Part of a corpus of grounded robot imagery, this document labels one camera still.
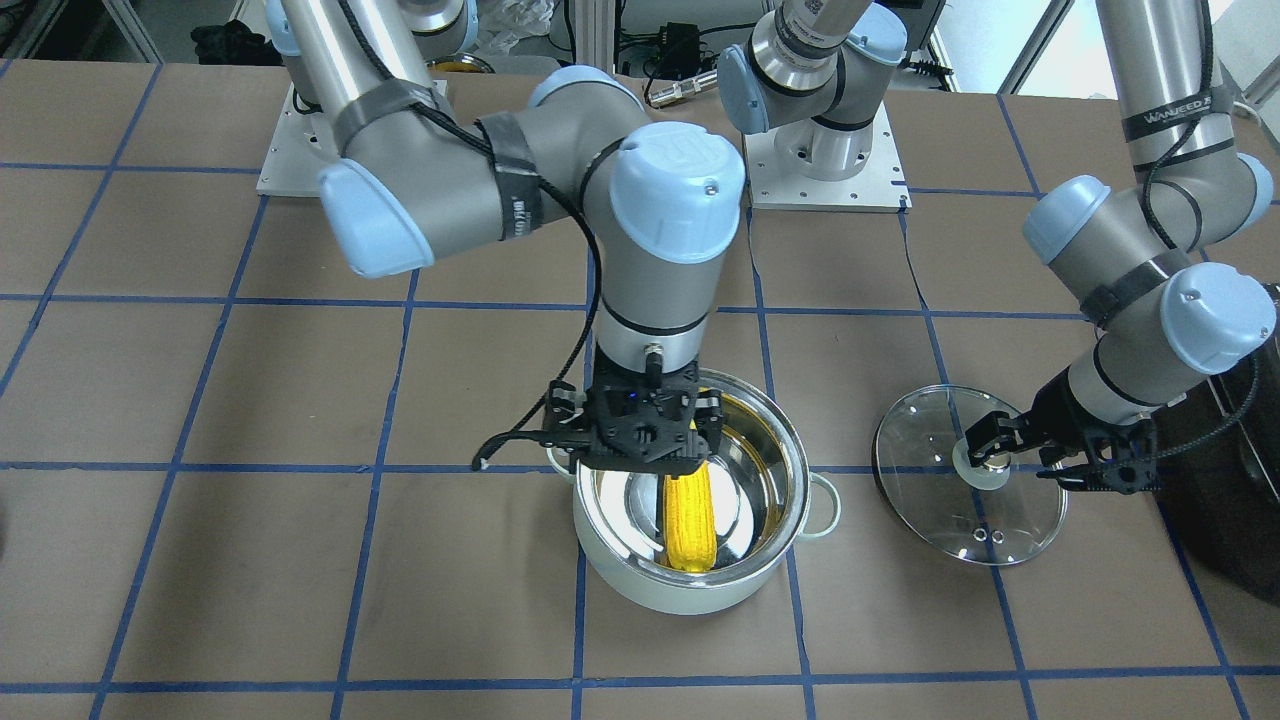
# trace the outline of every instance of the velcro strap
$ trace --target velcro strap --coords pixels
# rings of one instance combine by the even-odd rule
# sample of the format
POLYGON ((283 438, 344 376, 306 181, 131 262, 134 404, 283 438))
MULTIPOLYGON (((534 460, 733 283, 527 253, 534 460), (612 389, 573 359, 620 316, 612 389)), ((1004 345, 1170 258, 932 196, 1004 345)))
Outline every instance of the velcro strap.
POLYGON ((383 81, 381 85, 355 99, 333 119, 333 137, 338 143, 338 154, 347 154, 347 145, 356 133, 369 127, 374 120, 399 113, 419 102, 428 108, 440 109, 439 96, 433 87, 401 78, 383 81))
POLYGON ((1143 295, 1160 287, 1178 270, 1189 268, 1192 261, 1181 250, 1169 250, 1138 265, 1120 277, 1112 286, 1098 286, 1080 304, 1080 311, 1102 329, 1107 329, 1125 307, 1143 295))
POLYGON ((495 113, 476 120, 493 147, 493 174, 502 197, 502 240, 524 237, 543 225, 538 164, 516 115, 495 113))
POLYGON ((1128 117, 1123 120, 1124 138, 1129 142, 1147 137, 1160 131, 1189 123, 1210 113, 1230 113, 1235 97, 1226 86, 1220 85, 1208 92, 1197 92, 1180 100, 1174 100, 1152 108, 1146 113, 1128 117))

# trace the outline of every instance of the transparent pot lid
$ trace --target transparent pot lid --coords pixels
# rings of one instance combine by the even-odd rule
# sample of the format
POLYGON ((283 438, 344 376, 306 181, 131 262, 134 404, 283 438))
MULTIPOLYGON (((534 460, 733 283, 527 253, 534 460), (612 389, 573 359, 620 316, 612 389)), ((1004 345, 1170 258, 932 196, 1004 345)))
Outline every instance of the transparent pot lid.
POLYGON ((963 452, 956 445, 964 430, 992 410, 1019 415, 1007 402, 966 387, 932 386, 906 395, 876 430, 876 482, 929 544, 966 562, 1014 565, 1057 536, 1066 492, 1036 477, 1043 466, 1034 451, 1005 456, 1007 466, 965 468, 972 483, 960 475, 952 452, 963 452))

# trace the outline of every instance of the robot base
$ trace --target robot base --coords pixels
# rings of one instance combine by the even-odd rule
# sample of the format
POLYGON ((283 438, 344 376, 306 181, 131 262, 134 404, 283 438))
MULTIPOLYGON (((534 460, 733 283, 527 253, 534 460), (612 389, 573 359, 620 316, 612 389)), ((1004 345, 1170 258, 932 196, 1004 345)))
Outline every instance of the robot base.
POLYGON ((751 206, 763 210, 835 210, 897 213, 911 206, 902 161, 888 126, 884 105, 873 120, 876 145, 867 165, 845 181, 817 181, 791 172, 774 149, 780 128, 746 136, 746 169, 751 178, 751 206))
POLYGON ((978 489, 956 471, 952 450, 964 428, 992 410, 1018 415, 966 387, 906 395, 876 430, 876 482, 893 511, 933 547, 966 562, 1016 565, 1057 537, 1066 491, 1036 477, 1043 466, 1034 451, 1010 457, 1009 479, 996 489, 978 489))
MULTIPOLYGON (((444 97, 445 81, 431 81, 444 97)), ((284 106, 275 120, 271 146, 257 176, 257 193, 280 197, 320 197, 316 176, 338 161, 333 131, 323 113, 303 115, 293 108, 293 86, 284 92, 284 106)))

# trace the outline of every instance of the corn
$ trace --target corn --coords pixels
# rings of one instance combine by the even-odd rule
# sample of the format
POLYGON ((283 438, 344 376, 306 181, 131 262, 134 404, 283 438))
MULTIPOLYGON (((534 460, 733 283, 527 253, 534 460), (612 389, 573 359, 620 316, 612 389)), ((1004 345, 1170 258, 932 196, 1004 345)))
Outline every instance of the corn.
POLYGON ((691 475, 663 478, 662 533, 668 568, 705 573, 716 565, 716 515, 707 462, 691 475))

